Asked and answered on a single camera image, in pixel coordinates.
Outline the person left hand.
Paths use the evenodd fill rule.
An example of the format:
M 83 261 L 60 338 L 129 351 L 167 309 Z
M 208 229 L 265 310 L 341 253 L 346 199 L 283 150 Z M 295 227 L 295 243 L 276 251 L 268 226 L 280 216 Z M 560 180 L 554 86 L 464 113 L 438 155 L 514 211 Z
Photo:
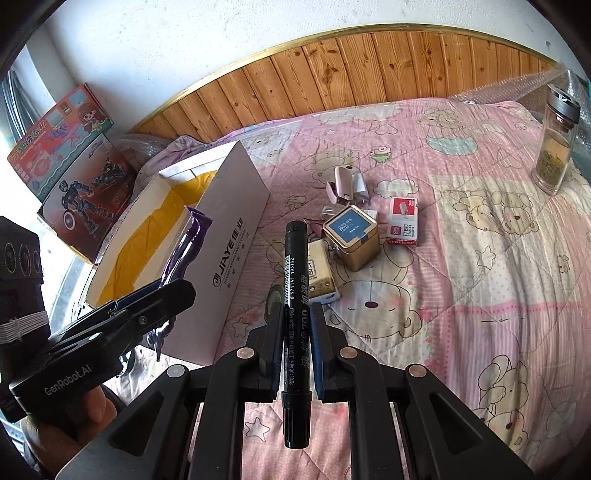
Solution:
M 37 463 L 55 476 L 117 416 L 123 403 L 106 386 L 73 400 L 51 419 L 20 421 L 26 445 Z

